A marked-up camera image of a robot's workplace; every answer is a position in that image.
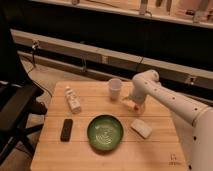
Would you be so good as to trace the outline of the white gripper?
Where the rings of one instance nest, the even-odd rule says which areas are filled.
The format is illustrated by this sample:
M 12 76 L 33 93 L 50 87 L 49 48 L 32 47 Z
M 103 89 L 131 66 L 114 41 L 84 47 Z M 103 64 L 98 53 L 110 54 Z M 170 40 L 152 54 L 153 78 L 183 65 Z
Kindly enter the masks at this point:
M 143 106 L 145 100 L 146 100 L 146 96 L 147 94 L 144 92 L 141 92 L 139 90 L 133 89 L 130 93 L 129 93 L 129 98 L 128 97 L 124 97 L 121 100 L 121 103 L 123 105 L 123 107 L 131 112 L 134 112 L 134 107 L 135 105 L 140 108 Z

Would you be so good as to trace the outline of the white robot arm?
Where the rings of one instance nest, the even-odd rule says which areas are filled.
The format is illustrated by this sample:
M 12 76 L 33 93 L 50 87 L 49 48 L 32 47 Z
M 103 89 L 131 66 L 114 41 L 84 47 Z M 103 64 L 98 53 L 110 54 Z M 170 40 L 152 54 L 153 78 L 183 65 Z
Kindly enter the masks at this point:
M 138 73 L 127 99 L 141 106 L 151 96 L 194 127 L 189 171 L 213 171 L 213 107 L 177 93 L 159 82 L 155 70 Z

